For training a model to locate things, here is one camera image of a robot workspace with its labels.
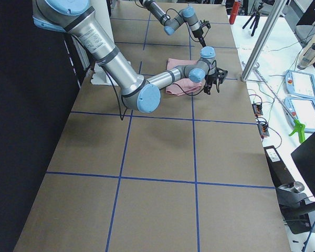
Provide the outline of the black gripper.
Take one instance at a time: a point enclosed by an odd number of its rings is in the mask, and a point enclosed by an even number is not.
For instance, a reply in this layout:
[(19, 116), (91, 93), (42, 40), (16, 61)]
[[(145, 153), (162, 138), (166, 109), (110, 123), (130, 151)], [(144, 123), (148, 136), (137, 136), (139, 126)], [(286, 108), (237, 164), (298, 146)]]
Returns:
[(207, 95), (211, 94), (212, 85), (216, 86), (216, 90), (220, 93), (220, 85), (224, 82), (228, 75), (228, 70), (216, 67), (214, 73), (207, 75), (203, 92)]
[(211, 25), (208, 20), (198, 20), (194, 24), (191, 25), (191, 31), (195, 38), (198, 39), (199, 43), (202, 47), (206, 47), (206, 43), (203, 37), (203, 28), (206, 27), (207, 29), (211, 28)]

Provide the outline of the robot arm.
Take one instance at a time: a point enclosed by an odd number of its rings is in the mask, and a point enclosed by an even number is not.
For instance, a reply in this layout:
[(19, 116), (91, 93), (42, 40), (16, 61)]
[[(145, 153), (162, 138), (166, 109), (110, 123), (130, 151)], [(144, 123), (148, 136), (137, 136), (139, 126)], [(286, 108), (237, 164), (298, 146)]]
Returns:
[(138, 7), (147, 9), (164, 27), (167, 35), (173, 35), (185, 24), (191, 40), (200, 43), (202, 47), (206, 47), (206, 34), (203, 28), (206, 27), (208, 32), (211, 24), (207, 20), (199, 20), (192, 6), (177, 11), (173, 8), (163, 10), (156, 1), (139, 1), (139, 4), (136, 1), (134, 2)]
[(122, 102), (128, 109), (153, 112), (160, 104), (160, 90), (181, 79), (188, 78), (195, 83), (204, 80), (206, 94), (210, 94), (213, 85), (219, 87), (224, 82), (228, 72), (217, 67), (215, 50), (205, 44), (203, 37), (203, 27), (210, 28), (210, 24), (198, 20), (193, 7), (188, 6), (171, 18), (155, 1), (141, 1), (140, 4), (158, 19), (168, 35), (174, 34), (183, 24), (188, 26), (188, 31), (202, 45), (195, 64), (176, 66), (145, 79), (135, 72), (96, 20), (96, 11), (89, 1), (33, 1), (33, 20), (41, 29), (77, 37), (98, 66), (118, 84)]

